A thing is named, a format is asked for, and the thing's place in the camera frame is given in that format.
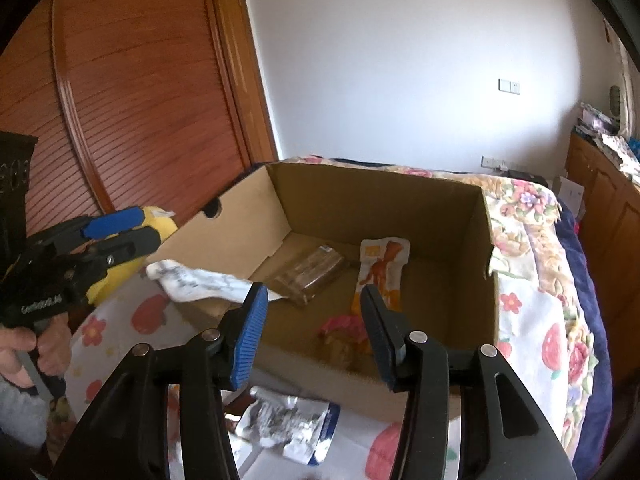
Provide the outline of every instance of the blue gripper pad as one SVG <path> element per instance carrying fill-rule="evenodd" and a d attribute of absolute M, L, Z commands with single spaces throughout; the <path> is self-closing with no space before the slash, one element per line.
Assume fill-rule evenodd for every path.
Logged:
<path fill-rule="evenodd" d="M 107 236 L 133 229 L 143 221 L 145 221 L 145 212 L 139 207 L 129 207 L 91 220 L 89 225 L 82 230 L 82 234 L 92 240 L 101 240 Z"/>
<path fill-rule="evenodd" d="M 248 309 L 248 313 L 234 351 L 234 362 L 229 377 L 233 390 L 237 390 L 249 380 L 262 327 L 267 319 L 268 306 L 267 287 L 264 285 L 260 285 L 250 305 L 242 306 Z"/>

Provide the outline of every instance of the finger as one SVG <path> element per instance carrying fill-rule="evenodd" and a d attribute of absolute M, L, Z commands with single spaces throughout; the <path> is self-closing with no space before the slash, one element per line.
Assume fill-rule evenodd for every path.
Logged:
<path fill-rule="evenodd" d="M 0 328 L 0 348 L 30 352 L 36 347 L 36 335 L 27 328 Z"/>
<path fill-rule="evenodd" d="M 17 374 L 22 368 L 13 350 L 0 350 L 0 374 L 4 377 Z"/>
<path fill-rule="evenodd" d="M 62 314 L 57 314 L 56 316 L 51 318 L 52 322 L 63 323 L 64 325 L 69 323 L 69 314 L 68 312 L 63 312 Z"/>
<path fill-rule="evenodd" d="M 38 352 L 43 355 L 57 346 L 69 346 L 71 330 L 64 321 L 52 319 L 49 327 L 38 338 Z"/>
<path fill-rule="evenodd" d="M 25 368 L 20 368 L 17 374 L 8 374 L 5 375 L 4 378 L 10 383 L 15 384 L 18 388 L 32 388 L 33 381 L 29 377 L 27 370 Z"/>
<path fill-rule="evenodd" d="M 56 352 L 41 356 L 38 368 L 48 376 L 60 376 L 66 372 L 71 362 L 71 349 L 68 346 L 59 348 Z"/>

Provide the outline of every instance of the red flower pattern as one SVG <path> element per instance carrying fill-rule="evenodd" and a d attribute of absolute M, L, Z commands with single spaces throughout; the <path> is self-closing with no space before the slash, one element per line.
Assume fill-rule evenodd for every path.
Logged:
<path fill-rule="evenodd" d="M 407 170 L 405 170 L 404 172 L 407 175 L 417 175 L 417 176 L 424 176 L 426 178 L 431 178 L 433 177 L 433 171 L 429 171 L 429 170 L 418 170 L 417 168 L 408 168 Z"/>
<path fill-rule="evenodd" d="M 90 383 L 86 388 L 86 400 L 84 402 L 89 404 L 92 400 L 94 400 L 101 387 L 102 381 L 100 379 L 95 380 L 93 383 Z"/>
<path fill-rule="evenodd" d="M 166 325 L 164 310 L 168 304 L 169 299 L 163 294 L 146 298 L 131 316 L 131 326 L 139 334 L 153 334 L 161 326 Z"/>
<path fill-rule="evenodd" d="M 504 355 L 505 359 L 508 359 L 509 357 L 511 357 L 511 352 L 513 351 L 513 348 L 511 347 L 511 343 L 509 343 L 508 339 L 503 339 L 498 341 L 497 347 L 500 353 Z"/>
<path fill-rule="evenodd" d="M 516 214 L 516 208 L 511 204 L 502 204 L 500 206 L 500 214 L 506 217 L 514 216 Z"/>
<path fill-rule="evenodd" d="M 569 356 L 569 384 L 577 384 L 582 377 L 584 365 L 589 360 L 589 347 L 578 341 Z"/>
<path fill-rule="evenodd" d="M 89 319 L 81 328 L 82 344 L 84 346 L 98 346 L 102 342 L 102 332 L 105 328 L 107 328 L 105 320 L 89 316 Z"/>
<path fill-rule="evenodd" d="M 557 379 L 562 370 L 560 361 L 562 349 L 560 348 L 560 324 L 555 323 L 546 333 L 545 340 L 542 342 L 542 362 L 553 373 L 551 379 Z"/>
<path fill-rule="evenodd" d="M 500 301 L 502 302 L 503 309 L 507 312 L 513 312 L 514 314 L 520 313 L 522 302 L 518 299 L 515 292 L 511 294 L 501 294 Z"/>
<path fill-rule="evenodd" d="M 373 441 L 364 474 L 369 480 L 388 480 L 394 466 L 401 426 L 394 423 Z"/>
<path fill-rule="evenodd" d="M 324 162 L 324 158 L 317 155 L 309 155 L 302 160 L 304 160 L 307 164 L 322 164 Z"/>

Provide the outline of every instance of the cardboard box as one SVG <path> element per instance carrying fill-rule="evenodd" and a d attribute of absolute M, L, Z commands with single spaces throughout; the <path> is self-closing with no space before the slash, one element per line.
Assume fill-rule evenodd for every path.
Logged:
<path fill-rule="evenodd" d="M 566 204 L 569 211 L 574 214 L 574 217 L 578 218 L 582 197 L 584 196 L 584 187 L 568 178 L 557 176 L 554 179 L 551 190 Z"/>
<path fill-rule="evenodd" d="M 489 215 L 479 187 L 449 180 L 326 165 L 271 164 L 220 197 L 215 218 L 196 215 L 150 258 L 265 281 L 320 244 L 353 262 L 306 306 L 270 304 L 255 365 L 317 397 L 377 420 L 400 421 L 406 396 L 390 393 L 371 356 L 357 372 L 318 361 L 317 331 L 350 313 L 360 241 L 411 242 L 401 304 L 412 326 L 445 345 L 473 349 L 497 338 L 497 282 Z M 220 300 L 178 306 L 199 330 L 229 308 Z"/>

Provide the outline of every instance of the wooden sliding door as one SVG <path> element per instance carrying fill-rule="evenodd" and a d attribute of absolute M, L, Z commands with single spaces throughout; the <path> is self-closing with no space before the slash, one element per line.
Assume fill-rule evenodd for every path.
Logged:
<path fill-rule="evenodd" d="M 0 129 L 40 138 L 30 233 L 129 205 L 182 224 L 274 158 L 248 147 L 215 4 L 43 0 L 31 13 L 0 56 Z M 263 133 L 251 144 L 269 146 Z"/>

